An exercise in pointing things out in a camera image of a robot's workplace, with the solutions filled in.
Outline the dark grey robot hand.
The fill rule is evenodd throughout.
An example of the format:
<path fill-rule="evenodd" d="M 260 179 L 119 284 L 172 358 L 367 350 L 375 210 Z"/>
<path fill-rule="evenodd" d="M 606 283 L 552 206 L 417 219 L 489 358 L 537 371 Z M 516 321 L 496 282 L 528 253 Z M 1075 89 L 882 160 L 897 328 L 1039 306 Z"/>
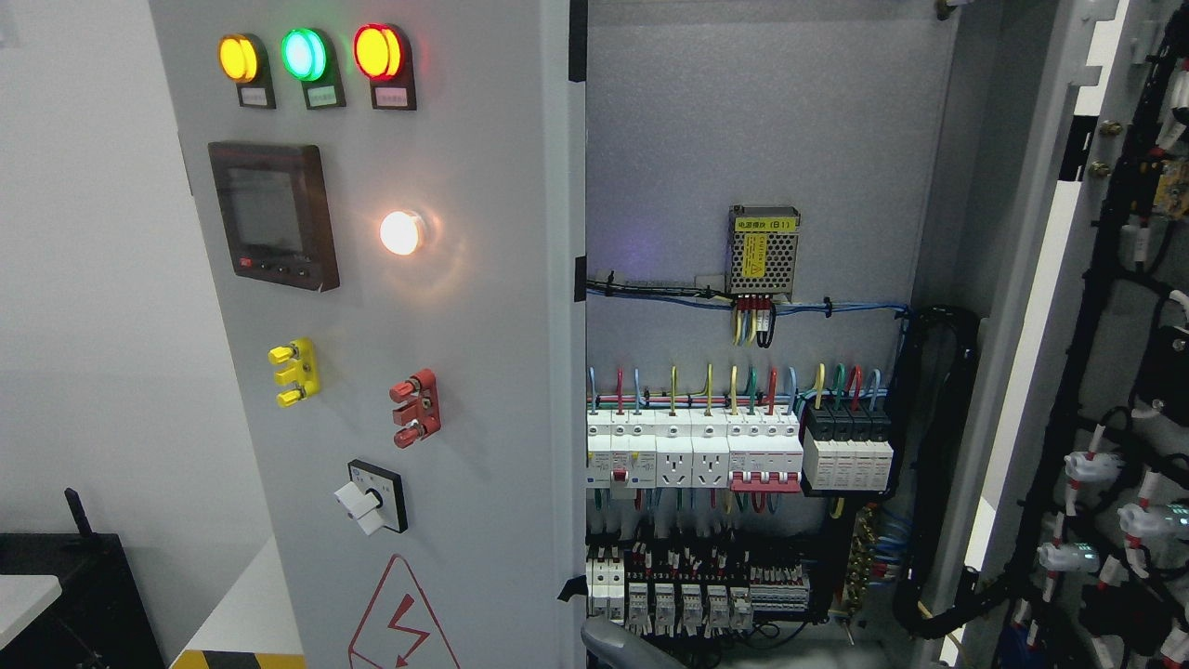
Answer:
<path fill-rule="evenodd" d="M 581 643 L 610 668 L 684 668 L 674 657 L 604 617 L 581 623 Z"/>

